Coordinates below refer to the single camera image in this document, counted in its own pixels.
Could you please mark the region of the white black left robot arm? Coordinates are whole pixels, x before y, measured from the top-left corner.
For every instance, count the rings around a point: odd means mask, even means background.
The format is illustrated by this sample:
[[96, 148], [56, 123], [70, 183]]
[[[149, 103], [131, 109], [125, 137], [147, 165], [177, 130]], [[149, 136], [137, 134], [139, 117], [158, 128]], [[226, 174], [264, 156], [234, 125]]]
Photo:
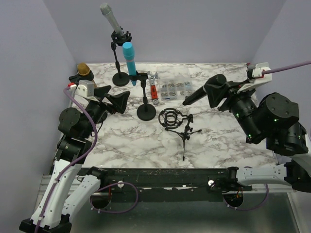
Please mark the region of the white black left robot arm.
[[86, 175], [75, 191], [70, 192], [78, 172], [98, 140], [96, 125], [107, 114], [126, 110], [130, 91], [110, 95], [111, 86], [99, 88], [71, 84], [64, 89], [75, 107], [63, 110], [59, 131], [63, 134], [57, 144], [54, 168], [40, 204], [19, 230], [25, 233], [68, 233], [72, 220], [95, 192], [107, 188], [108, 180], [96, 169]]

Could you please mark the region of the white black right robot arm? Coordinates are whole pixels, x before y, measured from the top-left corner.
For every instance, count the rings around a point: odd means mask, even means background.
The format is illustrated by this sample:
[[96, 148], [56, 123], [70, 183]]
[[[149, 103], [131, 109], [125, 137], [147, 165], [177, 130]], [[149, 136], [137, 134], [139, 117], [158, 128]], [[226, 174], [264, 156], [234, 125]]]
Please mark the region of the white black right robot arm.
[[207, 80], [203, 86], [211, 108], [231, 112], [246, 135], [246, 142], [259, 144], [275, 154], [291, 159], [283, 165], [266, 168], [238, 168], [224, 177], [229, 190], [256, 183], [283, 184], [292, 189], [311, 191], [311, 146], [305, 128], [299, 123], [298, 104], [274, 92], [256, 105], [254, 88], [247, 82], [227, 81], [223, 74]]

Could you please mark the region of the black microphone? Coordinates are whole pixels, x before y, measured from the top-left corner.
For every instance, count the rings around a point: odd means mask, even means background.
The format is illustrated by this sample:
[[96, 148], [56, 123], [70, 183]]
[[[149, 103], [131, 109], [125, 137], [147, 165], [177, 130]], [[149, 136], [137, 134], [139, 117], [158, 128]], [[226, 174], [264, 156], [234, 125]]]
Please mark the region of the black microphone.
[[192, 105], [193, 103], [195, 103], [198, 100], [202, 99], [206, 95], [207, 95], [207, 92], [206, 92], [204, 86], [202, 86], [199, 89], [197, 89], [195, 92], [193, 92], [191, 95], [186, 97], [182, 104], [184, 106]]

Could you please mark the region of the black clip desk stand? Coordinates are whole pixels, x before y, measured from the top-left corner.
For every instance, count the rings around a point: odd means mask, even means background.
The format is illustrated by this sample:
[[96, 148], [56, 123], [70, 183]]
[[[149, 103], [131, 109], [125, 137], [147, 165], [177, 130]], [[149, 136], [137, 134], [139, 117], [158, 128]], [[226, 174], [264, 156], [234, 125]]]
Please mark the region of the black clip desk stand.
[[156, 116], [156, 109], [153, 105], [148, 103], [148, 99], [146, 96], [146, 80], [148, 79], [148, 74], [147, 73], [138, 73], [136, 71], [135, 75], [130, 75], [129, 79], [131, 81], [140, 81], [140, 86], [143, 91], [143, 104], [140, 105], [137, 109], [137, 116], [140, 120], [143, 121], [150, 121], [155, 118]]

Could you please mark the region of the black tripod shock-mount stand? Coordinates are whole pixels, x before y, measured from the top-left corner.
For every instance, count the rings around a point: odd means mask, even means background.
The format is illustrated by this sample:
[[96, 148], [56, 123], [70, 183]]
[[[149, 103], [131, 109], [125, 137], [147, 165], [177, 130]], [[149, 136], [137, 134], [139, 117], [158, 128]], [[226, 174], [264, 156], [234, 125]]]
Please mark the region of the black tripod shock-mount stand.
[[[183, 132], [177, 132], [175, 129], [179, 128], [184, 121], [186, 121], [186, 125], [184, 127]], [[159, 124], [165, 129], [165, 131], [172, 132], [181, 137], [183, 142], [183, 157], [182, 160], [185, 160], [185, 142], [186, 140], [190, 140], [190, 137], [194, 133], [201, 133], [202, 129], [197, 131], [193, 131], [193, 127], [190, 126], [193, 121], [193, 114], [182, 114], [179, 110], [174, 108], [166, 108], [159, 113], [158, 116]]]

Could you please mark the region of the blue microphone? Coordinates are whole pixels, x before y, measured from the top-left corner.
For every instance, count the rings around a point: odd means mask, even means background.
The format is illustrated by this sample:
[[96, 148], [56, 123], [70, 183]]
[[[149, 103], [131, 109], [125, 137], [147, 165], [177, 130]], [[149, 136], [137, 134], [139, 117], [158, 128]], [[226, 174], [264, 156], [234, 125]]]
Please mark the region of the blue microphone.
[[135, 49], [131, 42], [125, 42], [122, 45], [122, 53], [126, 60], [128, 74], [130, 76], [136, 76], [136, 64], [135, 64]]

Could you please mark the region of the grey microphone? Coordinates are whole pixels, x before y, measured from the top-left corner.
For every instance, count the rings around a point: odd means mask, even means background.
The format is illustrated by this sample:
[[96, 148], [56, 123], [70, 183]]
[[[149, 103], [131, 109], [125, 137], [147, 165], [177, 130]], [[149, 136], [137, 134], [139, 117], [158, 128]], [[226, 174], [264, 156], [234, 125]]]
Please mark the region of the grey microphone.
[[113, 14], [112, 8], [109, 6], [109, 4], [108, 3], [102, 3], [100, 5], [100, 10], [101, 10], [102, 15], [108, 20], [108, 22], [110, 23], [110, 25], [112, 26], [112, 28], [116, 32], [116, 34], [118, 36], [123, 36], [124, 32], [121, 29], [119, 23], [117, 22], [114, 14]]

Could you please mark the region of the clear plastic screw box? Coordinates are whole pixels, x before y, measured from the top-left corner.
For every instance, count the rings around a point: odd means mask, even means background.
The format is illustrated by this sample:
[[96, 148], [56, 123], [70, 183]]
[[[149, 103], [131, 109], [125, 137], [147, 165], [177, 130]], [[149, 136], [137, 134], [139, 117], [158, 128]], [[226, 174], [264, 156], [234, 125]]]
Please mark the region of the clear plastic screw box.
[[189, 69], [183, 66], [157, 67], [157, 92], [161, 101], [184, 100], [193, 93]]

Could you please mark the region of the red handled adjustable wrench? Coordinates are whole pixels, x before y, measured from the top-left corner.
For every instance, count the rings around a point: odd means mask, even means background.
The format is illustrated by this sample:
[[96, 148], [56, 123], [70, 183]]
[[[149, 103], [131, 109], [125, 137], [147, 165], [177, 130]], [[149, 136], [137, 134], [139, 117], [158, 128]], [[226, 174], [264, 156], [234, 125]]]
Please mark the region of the red handled adjustable wrench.
[[148, 80], [150, 84], [150, 90], [151, 90], [151, 98], [153, 104], [158, 104], [158, 96], [157, 96], [157, 90], [155, 85], [155, 80], [158, 79], [157, 72], [155, 74], [151, 74], [150, 71], [147, 72], [148, 74]]

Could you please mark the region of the gold microphone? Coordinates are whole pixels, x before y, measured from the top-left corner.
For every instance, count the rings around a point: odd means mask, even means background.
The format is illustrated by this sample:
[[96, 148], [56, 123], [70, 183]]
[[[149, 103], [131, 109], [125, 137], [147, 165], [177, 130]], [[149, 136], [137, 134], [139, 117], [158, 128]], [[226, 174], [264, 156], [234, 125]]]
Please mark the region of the gold microphone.
[[80, 80], [92, 81], [97, 87], [94, 81], [94, 74], [86, 63], [79, 63], [77, 65], [77, 74], [79, 75]]

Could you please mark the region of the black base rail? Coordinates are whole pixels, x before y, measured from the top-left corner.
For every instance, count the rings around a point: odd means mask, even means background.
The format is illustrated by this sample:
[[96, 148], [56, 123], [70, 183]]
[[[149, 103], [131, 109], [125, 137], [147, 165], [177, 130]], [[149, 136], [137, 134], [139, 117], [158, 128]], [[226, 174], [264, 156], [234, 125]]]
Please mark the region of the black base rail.
[[284, 166], [266, 168], [96, 168], [87, 171], [65, 206], [84, 204], [94, 193], [113, 202], [221, 201], [223, 194], [251, 191], [253, 184], [286, 182]]

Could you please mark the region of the tall black shock-mount stand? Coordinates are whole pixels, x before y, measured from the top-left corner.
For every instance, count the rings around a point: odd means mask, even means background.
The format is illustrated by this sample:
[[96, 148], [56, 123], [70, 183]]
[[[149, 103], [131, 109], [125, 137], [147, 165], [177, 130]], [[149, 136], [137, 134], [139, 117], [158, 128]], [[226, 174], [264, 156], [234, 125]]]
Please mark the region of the tall black shock-mount stand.
[[110, 44], [111, 49], [113, 51], [114, 59], [115, 59], [115, 67], [116, 67], [116, 73], [112, 77], [112, 82], [115, 86], [122, 87], [126, 86], [130, 80], [128, 77], [128, 74], [125, 71], [121, 70], [121, 64], [120, 64], [120, 58], [121, 55], [119, 53], [119, 50], [121, 50], [122, 45], [125, 42], [131, 42], [132, 35], [129, 31], [124, 32], [124, 35], [117, 35], [117, 33], [114, 31], [111, 35], [112, 42]]

